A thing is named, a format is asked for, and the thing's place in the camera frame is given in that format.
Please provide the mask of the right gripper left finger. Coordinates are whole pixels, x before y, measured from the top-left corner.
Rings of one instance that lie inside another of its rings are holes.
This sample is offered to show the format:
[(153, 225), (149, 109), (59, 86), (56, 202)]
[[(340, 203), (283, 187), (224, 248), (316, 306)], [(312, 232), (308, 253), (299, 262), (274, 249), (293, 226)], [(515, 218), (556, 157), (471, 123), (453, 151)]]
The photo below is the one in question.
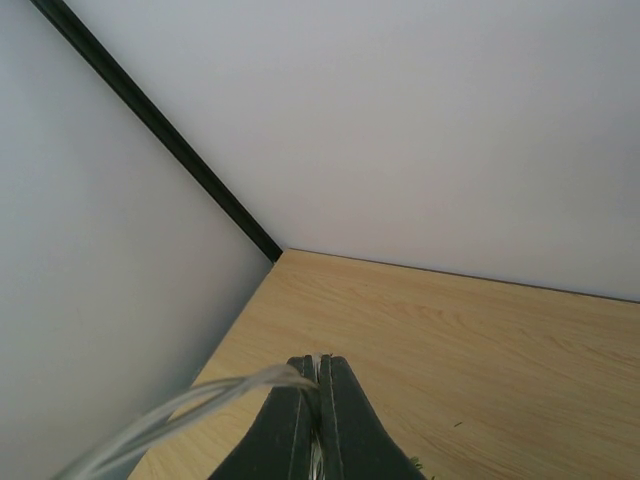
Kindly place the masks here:
[(318, 479), (315, 391), (274, 387), (254, 422), (210, 475), (220, 480)]

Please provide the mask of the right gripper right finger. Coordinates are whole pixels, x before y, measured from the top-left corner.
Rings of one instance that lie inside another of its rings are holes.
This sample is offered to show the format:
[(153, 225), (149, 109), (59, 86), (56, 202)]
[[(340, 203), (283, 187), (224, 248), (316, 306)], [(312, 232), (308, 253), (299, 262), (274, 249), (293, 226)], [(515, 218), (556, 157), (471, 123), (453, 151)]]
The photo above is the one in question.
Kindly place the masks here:
[(387, 433), (355, 373), (342, 356), (318, 367), (319, 429), (326, 479), (422, 479)]

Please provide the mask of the clear string lights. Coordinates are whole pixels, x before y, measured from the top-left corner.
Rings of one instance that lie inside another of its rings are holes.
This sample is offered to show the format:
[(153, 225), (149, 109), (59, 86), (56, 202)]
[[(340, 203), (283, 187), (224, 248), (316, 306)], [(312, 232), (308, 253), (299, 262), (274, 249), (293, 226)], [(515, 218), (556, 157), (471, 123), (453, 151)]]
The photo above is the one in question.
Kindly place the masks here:
[(319, 429), (319, 355), (293, 357), (248, 376), (207, 381), (174, 396), (90, 449), (55, 474), (56, 479), (98, 479), (138, 455), (212, 416), (245, 394), (262, 387), (297, 387), (317, 393), (320, 477), (323, 458)]

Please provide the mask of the small green christmas tree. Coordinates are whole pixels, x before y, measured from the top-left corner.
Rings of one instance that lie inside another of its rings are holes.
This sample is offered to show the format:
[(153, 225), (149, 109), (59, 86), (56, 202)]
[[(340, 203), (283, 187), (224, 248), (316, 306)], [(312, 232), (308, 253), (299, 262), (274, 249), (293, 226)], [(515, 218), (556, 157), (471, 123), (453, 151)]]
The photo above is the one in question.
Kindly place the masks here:
[[(461, 422), (458, 422), (458, 423), (456, 423), (456, 424), (454, 425), (454, 427), (457, 427), (457, 426), (459, 426), (459, 425), (461, 425), (461, 424), (462, 424)], [(410, 462), (413, 464), (413, 466), (414, 466), (418, 471), (421, 471), (422, 473), (424, 473), (424, 472), (423, 472), (423, 470), (424, 470), (424, 464), (423, 464), (423, 462), (420, 460), (419, 456), (412, 456), (412, 457), (410, 457)], [(431, 476), (431, 477), (427, 476), (426, 478), (427, 478), (427, 479), (436, 479), (436, 476)]]

